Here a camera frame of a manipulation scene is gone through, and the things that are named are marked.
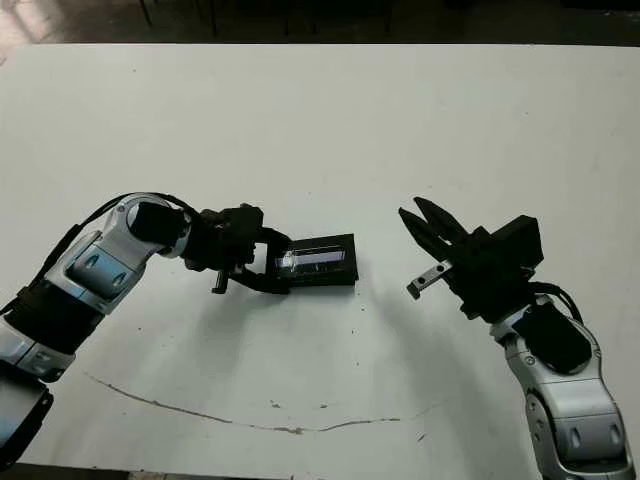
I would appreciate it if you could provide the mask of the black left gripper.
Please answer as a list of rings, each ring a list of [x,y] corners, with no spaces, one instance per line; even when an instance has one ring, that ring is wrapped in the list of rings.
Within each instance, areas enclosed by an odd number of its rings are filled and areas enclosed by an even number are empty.
[[[189,270],[207,269],[223,272],[227,279],[257,292],[287,295],[286,280],[245,268],[254,259],[255,244],[267,251],[285,251],[292,242],[289,236],[273,228],[262,228],[261,209],[202,210],[192,221],[182,258]]]

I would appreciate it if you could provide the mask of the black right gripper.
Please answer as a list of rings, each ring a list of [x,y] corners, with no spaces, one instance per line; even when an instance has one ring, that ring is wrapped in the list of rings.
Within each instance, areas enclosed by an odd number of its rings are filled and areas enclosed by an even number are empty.
[[[497,323],[531,302],[531,227],[503,227],[493,233],[479,227],[468,234],[436,203],[423,197],[414,202],[424,219],[404,208],[399,209],[400,218],[416,243],[439,263],[406,286],[411,297],[419,299],[422,290],[444,280],[461,299],[465,316],[487,323]]]

